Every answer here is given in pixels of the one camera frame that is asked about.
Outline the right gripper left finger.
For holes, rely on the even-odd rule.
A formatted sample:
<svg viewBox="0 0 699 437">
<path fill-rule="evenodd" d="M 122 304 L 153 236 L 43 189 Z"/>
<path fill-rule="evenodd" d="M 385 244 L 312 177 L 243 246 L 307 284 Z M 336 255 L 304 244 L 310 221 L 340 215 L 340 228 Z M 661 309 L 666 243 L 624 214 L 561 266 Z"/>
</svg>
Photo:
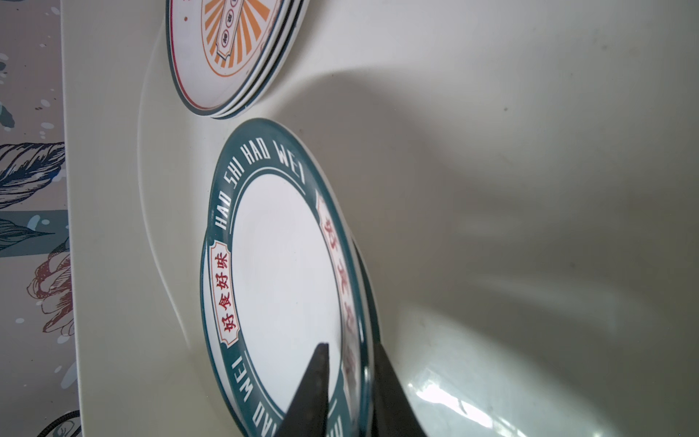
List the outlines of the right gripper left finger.
<svg viewBox="0 0 699 437">
<path fill-rule="evenodd" d="M 329 344 L 319 343 L 276 436 L 323 437 L 329 413 L 328 388 Z"/>
</svg>

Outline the orange sunburst plate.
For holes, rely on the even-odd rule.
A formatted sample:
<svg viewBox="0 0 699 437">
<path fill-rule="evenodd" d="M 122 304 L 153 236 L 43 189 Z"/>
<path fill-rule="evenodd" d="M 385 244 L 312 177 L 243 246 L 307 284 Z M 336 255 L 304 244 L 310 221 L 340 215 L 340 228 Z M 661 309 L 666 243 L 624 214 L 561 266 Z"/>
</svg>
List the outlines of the orange sunburst plate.
<svg viewBox="0 0 699 437">
<path fill-rule="evenodd" d="M 291 1 L 167 1 L 171 76 L 188 110 L 212 117 L 251 81 Z"/>
<path fill-rule="evenodd" d="M 307 1 L 291 2 L 291 10 L 284 19 L 284 27 L 274 44 L 271 55 L 251 88 L 241 98 L 238 98 L 234 103 L 227 105 L 220 113 L 214 115 L 214 119 L 236 118 L 250 109 L 264 95 L 287 59 L 289 49 L 298 36 L 300 22 L 303 21 L 307 7 Z"/>
</svg>

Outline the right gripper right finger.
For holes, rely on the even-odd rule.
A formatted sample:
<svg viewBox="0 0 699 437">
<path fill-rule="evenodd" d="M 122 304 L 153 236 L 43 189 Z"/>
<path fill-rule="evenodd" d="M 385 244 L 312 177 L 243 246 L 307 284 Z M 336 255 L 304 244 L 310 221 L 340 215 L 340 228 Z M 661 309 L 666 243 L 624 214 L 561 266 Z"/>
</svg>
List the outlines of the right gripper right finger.
<svg viewBox="0 0 699 437">
<path fill-rule="evenodd" d="M 391 361 L 379 342 L 374 350 L 374 382 L 372 436 L 426 437 L 425 431 L 411 409 Z"/>
</svg>

